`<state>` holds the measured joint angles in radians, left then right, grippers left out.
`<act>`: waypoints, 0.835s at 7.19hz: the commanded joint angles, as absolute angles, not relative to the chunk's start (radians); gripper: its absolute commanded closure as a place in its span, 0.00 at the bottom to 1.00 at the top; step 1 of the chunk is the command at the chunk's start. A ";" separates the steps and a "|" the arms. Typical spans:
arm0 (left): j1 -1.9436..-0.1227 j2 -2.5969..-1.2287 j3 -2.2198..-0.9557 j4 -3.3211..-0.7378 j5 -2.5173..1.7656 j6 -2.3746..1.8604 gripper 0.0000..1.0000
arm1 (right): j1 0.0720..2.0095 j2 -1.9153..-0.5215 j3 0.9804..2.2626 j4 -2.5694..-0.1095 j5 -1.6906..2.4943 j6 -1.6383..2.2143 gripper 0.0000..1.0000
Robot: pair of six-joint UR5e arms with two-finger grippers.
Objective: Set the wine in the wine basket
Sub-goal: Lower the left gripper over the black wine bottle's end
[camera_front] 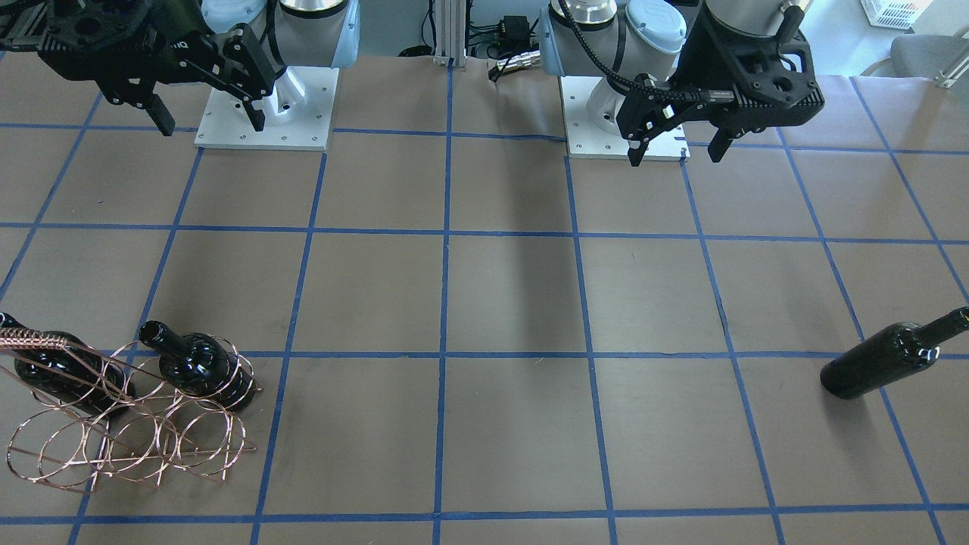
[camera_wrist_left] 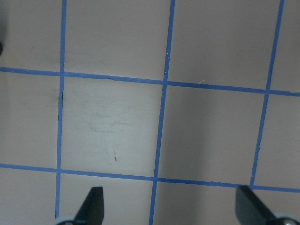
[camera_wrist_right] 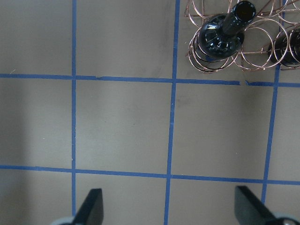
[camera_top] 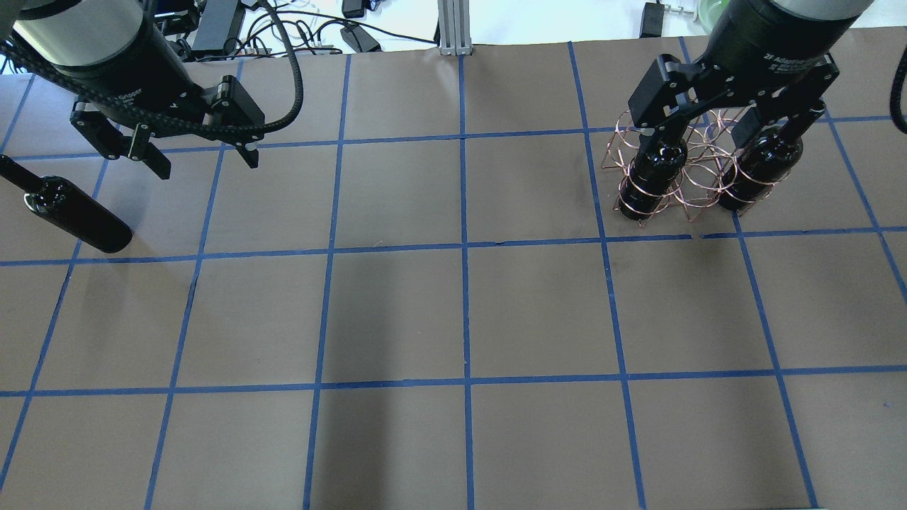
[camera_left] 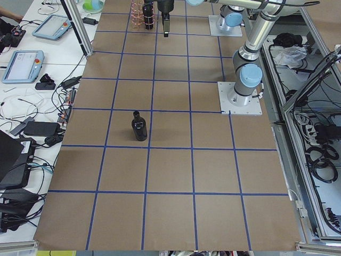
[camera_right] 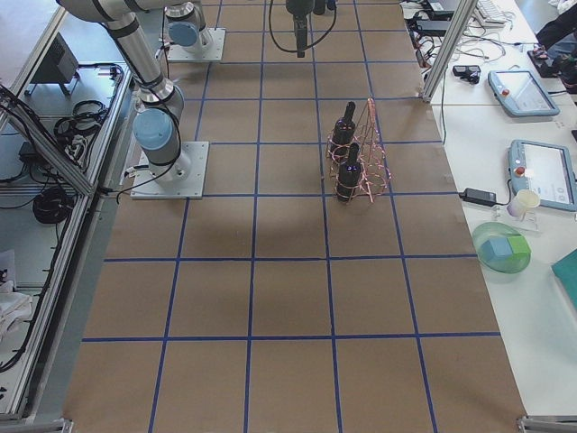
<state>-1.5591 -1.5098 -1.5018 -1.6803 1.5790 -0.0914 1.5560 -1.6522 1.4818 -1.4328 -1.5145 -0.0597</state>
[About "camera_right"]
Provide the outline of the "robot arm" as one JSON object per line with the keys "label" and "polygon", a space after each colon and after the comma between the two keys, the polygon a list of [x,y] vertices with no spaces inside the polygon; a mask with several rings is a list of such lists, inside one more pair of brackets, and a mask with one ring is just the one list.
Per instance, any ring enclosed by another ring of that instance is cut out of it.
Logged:
{"label": "robot arm", "polygon": [[79,20],[104,27],[134,75],[142,111],[134,118],[133,135],[148,159],[152,177],[161,182],[181,180],[189,174],[190,159],[182,150],[179,133],[184,97],[162,72],[136,14],[178,4],[178,1],[59,2]]}
{"label": "robot arm", "polygon": [[213,39],[206,27],[203,5],[200,1],[168,6],[164,15],[168,20],[171,41],[185,51],[202,51],[211,46]]}

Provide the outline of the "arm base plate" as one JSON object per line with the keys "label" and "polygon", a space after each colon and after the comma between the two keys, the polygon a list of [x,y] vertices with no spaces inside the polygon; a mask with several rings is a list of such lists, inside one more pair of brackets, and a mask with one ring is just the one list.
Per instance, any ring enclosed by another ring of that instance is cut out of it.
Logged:
{"label": "arm base plate", "polygon": [[181,154],[170,170],[152,165],[141,151],[139,163],[147,168],[135,174],[135,187],[130,195],[135,199],[169,199],[203,197],[209,142],[183,142]]}
{"label": "arm base plate", "polygon": [[169,29],[170,62],[219,62],[224,54],[225,28],[199,31],[194,26],[174,25]]}

